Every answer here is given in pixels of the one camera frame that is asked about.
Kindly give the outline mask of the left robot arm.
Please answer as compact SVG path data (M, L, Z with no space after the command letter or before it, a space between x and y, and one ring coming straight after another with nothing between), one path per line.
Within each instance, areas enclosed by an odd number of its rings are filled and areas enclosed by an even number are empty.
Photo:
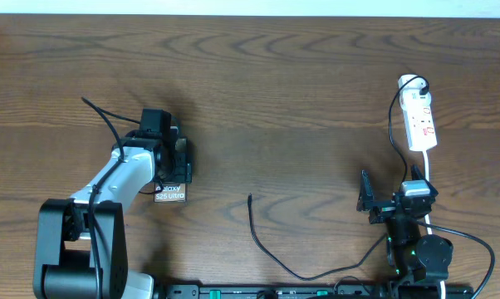
M114 144L110 160L68 199L39 210L33 292L38 298L162 298L150 274L128 266L124 214L155 182L188 184L187 140L176 125L141 126Z

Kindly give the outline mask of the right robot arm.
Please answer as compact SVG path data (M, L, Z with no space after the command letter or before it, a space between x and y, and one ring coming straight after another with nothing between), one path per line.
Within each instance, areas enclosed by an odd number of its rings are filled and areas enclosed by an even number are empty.
M447 238L420 232L419 223L432 211L438 191L416 165L412 171L412 179L404 181L385 201L375 198L368 172L360 173L356 209L369 213L369 223L386 226L390 264L397 271L397 278L389 285L393 297L399 296L400 288L439 287L449 277L453 258L453 244Z

